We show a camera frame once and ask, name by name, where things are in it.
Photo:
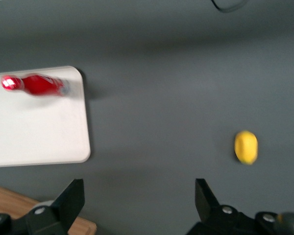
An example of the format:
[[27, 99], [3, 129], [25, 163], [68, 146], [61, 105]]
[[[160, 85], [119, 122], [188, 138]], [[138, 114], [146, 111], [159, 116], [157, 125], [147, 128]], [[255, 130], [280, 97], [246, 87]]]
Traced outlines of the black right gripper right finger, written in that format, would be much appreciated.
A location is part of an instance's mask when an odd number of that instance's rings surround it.
[[195, 205], [200, 221], [188, 235], [287, 235], [278, 214], [268, 211], [251, 218], [233, 206], [221, 205], [205, 179], [195, 181]]

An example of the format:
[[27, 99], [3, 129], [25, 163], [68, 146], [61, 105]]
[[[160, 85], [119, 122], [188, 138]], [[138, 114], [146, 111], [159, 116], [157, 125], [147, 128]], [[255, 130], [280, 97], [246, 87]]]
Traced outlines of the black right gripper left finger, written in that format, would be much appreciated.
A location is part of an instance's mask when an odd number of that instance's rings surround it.
[[84, 181], [74, 179], [50, 205], [18, 219], [0, 213], [0, 235], [67, 235], [84, 204]]

